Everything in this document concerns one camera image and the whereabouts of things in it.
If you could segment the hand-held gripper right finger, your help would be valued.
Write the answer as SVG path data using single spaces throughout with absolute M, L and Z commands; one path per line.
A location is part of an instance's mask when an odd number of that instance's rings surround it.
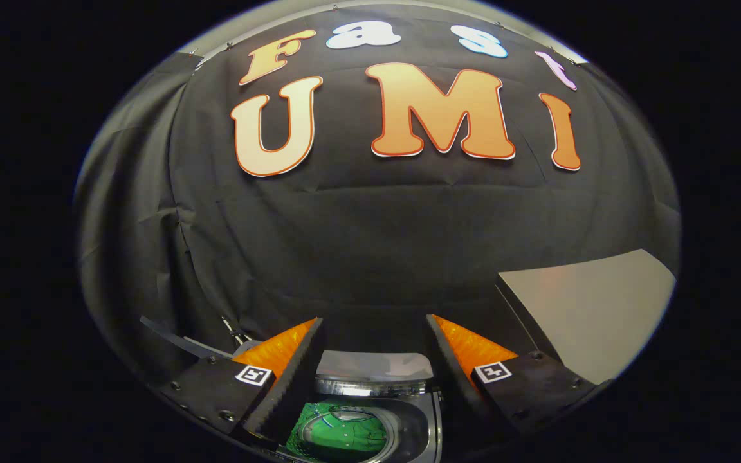
M 435 380 L 462 420 L 457 437 L 515 439 L 538 433 L 604 392 L 599 384 L 539 350 L 515 352 L 458 323 L 427 314 Z

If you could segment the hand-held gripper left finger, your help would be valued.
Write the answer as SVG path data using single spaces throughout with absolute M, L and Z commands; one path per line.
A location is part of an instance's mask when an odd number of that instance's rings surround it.
M 244 448 L 276 448 L 313 393 L 326 333 L 318 317 L 262 332 L 250 318 L 221 317 L 233 343 L 224 351 L 156 322 L 155 332 L 194 361 L 159 387 L 193 424 Z

